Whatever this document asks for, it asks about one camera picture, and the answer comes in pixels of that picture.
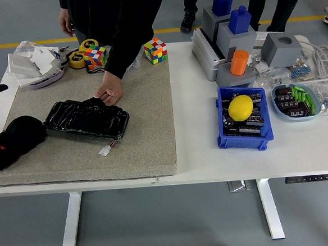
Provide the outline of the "person's right hand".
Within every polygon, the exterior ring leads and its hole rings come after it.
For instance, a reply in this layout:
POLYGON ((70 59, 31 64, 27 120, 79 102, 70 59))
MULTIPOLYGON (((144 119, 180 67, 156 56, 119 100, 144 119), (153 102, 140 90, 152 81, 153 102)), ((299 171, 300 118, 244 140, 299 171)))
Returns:
POLYGON ((60 14, 58 17, 59 25, 61 28, 61 31, 67 35, 68 37, 74 36, 74 27, 71 23, 71 19, 69 17, 69 11, 67 9, 60 9, 60 14))

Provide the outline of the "person's left hand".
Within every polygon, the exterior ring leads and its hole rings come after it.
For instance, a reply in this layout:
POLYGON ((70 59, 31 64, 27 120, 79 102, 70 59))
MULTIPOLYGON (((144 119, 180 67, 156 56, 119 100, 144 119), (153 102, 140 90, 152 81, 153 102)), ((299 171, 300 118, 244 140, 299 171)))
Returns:
POLYGON ((122 80, 108 71, 104 72, 102 84, 94 93, 107 106, 115 105, 124 95, 122 80))

